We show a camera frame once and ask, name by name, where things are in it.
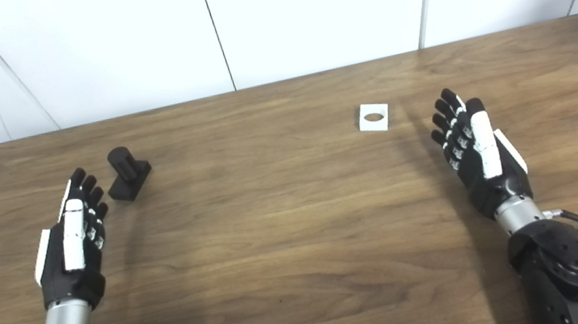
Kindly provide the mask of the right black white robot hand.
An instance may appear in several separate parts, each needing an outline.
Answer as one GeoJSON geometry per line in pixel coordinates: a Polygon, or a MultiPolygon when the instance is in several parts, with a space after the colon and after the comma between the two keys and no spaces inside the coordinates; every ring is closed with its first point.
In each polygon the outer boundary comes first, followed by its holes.
{"type": "Polygon", "coordinates": [[[467,189],[477,212],[494,218],[508,200],[533,197],[525,160],[505,134],[493,127],[479,98],[465,102],[445,88],[434,106],[437,112],[432,117],[435,130],[431,138],[467,189]]]}

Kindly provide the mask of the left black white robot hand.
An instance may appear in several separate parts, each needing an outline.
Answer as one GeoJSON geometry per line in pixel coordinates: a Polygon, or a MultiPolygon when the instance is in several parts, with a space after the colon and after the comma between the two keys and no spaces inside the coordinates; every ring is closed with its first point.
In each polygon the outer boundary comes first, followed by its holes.
{"type": "Polygon", "coordinates": [[[95,309],[107,288],[101,266],[109,209],[96,177],[83,168],[66,183],[57,223],[41,232],[34,277],[45,308],[76,299],[95,309]]]}

